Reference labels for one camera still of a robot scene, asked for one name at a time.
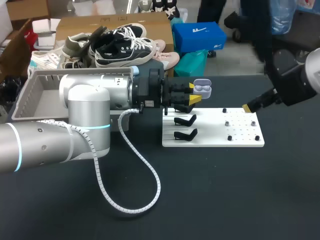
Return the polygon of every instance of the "person's leg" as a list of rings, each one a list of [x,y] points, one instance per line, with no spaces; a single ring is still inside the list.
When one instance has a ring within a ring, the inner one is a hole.
[[[241,0],[246,25],[240,26],[241,36],[252,41],[261,62],[272,59],[272,32],[269,0]]]
[[[216,22],[218,24],[226,1],[227,0],[201,0],[197,22]]]

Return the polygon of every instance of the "black table surface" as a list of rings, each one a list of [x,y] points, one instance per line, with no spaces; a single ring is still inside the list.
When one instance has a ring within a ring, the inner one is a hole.
[[[210,79],[212,96],[198,107],[241,107],[271,87],[264,76]],[[150,211],[114,210],[92,160],[31,168],[0,175],[0,239],[319,239],[319,105],[315,97],[261,110],[262,148],[164,148],[162,111],[147,109],[130,117],[127,135],[161,180]],[[154,197],[152,173],[119,133],[99,162],[116,203],[134,209]]]

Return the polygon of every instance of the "pink sneaker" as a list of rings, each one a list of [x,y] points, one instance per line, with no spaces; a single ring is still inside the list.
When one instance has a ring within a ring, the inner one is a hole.
[[[154,43],[156,45],[156,50],[159,51],[160,53],[162,53],[165,50],[166,48],[165,41],[158,39],[158,40],[155,40]]]
[[[180,56],[176,52],[159,52],[156,51],[153,59],[163,63],[164,70],[169,70],[178,64]]]

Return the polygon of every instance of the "blue shoe box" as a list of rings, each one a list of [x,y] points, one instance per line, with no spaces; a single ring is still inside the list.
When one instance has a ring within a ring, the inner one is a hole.
[[[176,23],[172,31],[180,53],[221,50],[227,40],[227,35],[215,22]]]

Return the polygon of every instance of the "white logo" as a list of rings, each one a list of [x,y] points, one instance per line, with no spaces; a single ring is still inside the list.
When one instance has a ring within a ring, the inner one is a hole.
[[[203,30],[206,30],[207,28],[205,27],[205,28],[202,28],[202,29],[198,29],[198,28],[196,28],[196,29],[193,29],[193,32],[194,33],[197,33],[197,32],[200,32],[200,31],[203,31]]]

